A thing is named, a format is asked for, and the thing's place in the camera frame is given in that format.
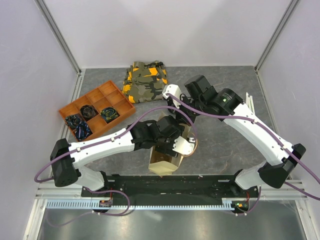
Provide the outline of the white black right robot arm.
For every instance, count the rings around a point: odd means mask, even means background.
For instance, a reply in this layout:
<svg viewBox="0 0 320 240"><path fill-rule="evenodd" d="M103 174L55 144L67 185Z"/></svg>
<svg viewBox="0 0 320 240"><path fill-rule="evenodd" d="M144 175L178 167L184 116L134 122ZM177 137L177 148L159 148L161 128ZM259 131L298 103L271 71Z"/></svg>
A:
<svg viewBox="0 0 320 240"><path fill-rule="evenodd" d="M277 135L233 90L216 91L204 75L194 76L184 86L189 96L184 95L178 85L169 84L162 92L163 98L192 120L199 115L218 118L244 136L265 158L261 164L239 170L229 184L230 193L240 197L247 189L260 184L281 188L306 148Z"/></svg>

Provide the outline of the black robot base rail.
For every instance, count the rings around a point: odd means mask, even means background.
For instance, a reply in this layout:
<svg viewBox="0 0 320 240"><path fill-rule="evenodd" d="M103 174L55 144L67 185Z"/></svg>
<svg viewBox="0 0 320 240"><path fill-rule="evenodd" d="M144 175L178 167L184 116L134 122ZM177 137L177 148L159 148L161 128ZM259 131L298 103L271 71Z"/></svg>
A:
<svg viewBox="0 0 320 240"><path fill-rule="evenodd" d="M82 197L112 197L117 203L196 204L221 203L223 198L256 198L257 185L243 190L233 175L119 175L105 176L106 189L114 193L91 193L82 189Z"/></svg>

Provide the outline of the brown paper bag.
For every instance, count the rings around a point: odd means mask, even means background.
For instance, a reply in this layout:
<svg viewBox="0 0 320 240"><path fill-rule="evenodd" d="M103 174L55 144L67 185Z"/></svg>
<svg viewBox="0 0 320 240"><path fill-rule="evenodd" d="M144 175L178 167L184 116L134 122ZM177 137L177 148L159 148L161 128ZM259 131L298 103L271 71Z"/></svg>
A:
<svg viewBox="0 0 320 240"><path fill-rule="evenodd" d="M182 136L185 139L187 139L187 137L196 138L196 133L192 131L192 128L189 125L179 123L171 115L165 115L164 113L162 113L156 125L160 131L158 141L162 139L176 140L179 136ZM198 147L198 139L196 138L196 140L197 146L194 152ZM183 159L191 155L184 156L178 153L177 157L171 157L169 155L157 152L154 146L152 147L150 152L148 169L158 176L163 177L172 175L172 173L174 173L180 167Z"/></svg>

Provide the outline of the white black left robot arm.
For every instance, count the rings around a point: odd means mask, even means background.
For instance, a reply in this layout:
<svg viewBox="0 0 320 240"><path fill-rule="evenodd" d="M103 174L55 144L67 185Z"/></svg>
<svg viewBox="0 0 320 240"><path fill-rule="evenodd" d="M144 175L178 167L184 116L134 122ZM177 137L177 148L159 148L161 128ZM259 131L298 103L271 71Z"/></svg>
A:
<svg viewBox="0 0 320 240"><path fill-rule="evenodd" d="M193 151L194 144L183 137L184 130L183 125L168 115L158 121L139 121L93 140L68 143L65 138L60 139L50 155L54 184L56 187L82 185L104 197L110 191L109 183L100 171L85 168L86 164L119 153L151 148L172 157L187 155Z"/></svg>

